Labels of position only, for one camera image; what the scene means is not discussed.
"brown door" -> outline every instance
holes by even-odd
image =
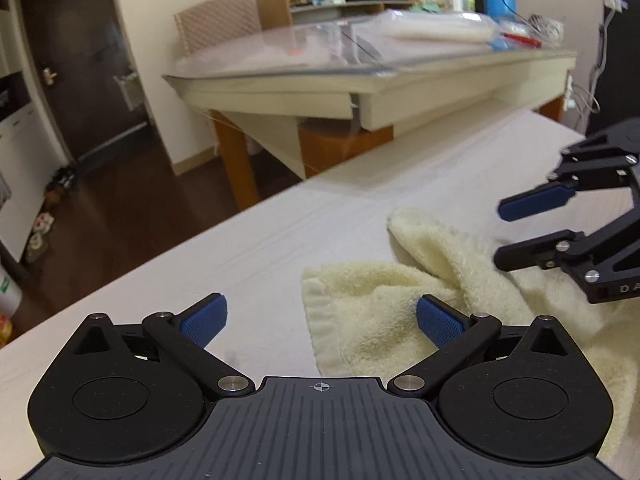
[[[113,79],[130,73],[113,0],[21,4],[42,87],[75,158],[146,120],[144,107],[129,111]]]

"white package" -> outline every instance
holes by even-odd
[[[489,43],[500,27],[488,16],[474,12],[428,14],[387,10],[370,22],[379,34],[398,40],[440,40]]]

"wooden shelf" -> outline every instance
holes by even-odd
[[[415,5],[414,2],[409,0],[360,0],[357,2],[345,2],[341,5],[300,5],[291,7],[289,10],[292,14],[298,14],[300,12],[313,12],[314,10],[326,10],[326,9],[340,9],[342,7],[411,7]]]
[[[256,3],[262,30],[379,14],[386,9],[407,9],[415,5],[413,0],[360,0],[342,5],[320,6],[292,6],[289,0],[256,0]]]

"door frame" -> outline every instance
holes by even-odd
[[[35,90],[35,95],[31,95],[32,100],[34,101],[34,105],[36,109],[40,112],[41,116],[44,113],[44,118],[46,118],[46,120],[49,122],[51,129],[53,131],[53,134],[55,136],[55,140],[60,146],[60,149],[62,150],[62,152],[66,157],[66,163],[69,164],[72,162],[76,162],[76,158],[71,154],[71,151],[66,145],[66,141],[62,135],[60,126],[56,121],[55,116],[53,115],[53,111],[49,104],[49,99],[47,98],[47,95],[44,89],[42,78],[40,77],[40,72],[33,58],[33,52],[31,51],[31,44],[27,36],[26,27],[24,25],[24,14],[22,11],[22,2],[21,0],[12,0],[11,3],[13,4],[13,9],[15,9],[15,17],[17,19],[17,24],[18,24],[18,31],[17,31],[18,34],[16,35],[16,38],[20,39],[20,42],[17,45],[18,51],[21,50],[20,49],[21,47],[24,48],[25,60],[27,62],[27,65],[22,67],[22,76],[24,77],[27,88],[29,90],[31,90],[32,88],[33,90]],[[113,0],[113,4],[116,9],[116,17],[118,19],[118,25],[120,26],[120,30],[124,38],[127,60],[129,61],[129,64],[132,67],[134,67],[134,70],[135,70],[136,65],[131,53],[129,38],[124,28],[124,22],[122,20],[122,14],[120,12],[120,5],[118,0]],[[145,107],[146,107],[147,113],[149,113],[149,107],[148,105],[146,105],[146,99],[145,99]],[[150,121],[153,120],[151,115],[149,115],[149,119]]]

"white cabinet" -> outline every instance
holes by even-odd
[[[0,173],[11,198],[0,208],[0,242],[19,261],[44,200],[44,189],[58,167],[33,104],[0,123]]]
[[[0,77],[22,70],[14,23],[8,10],[0,10]]]

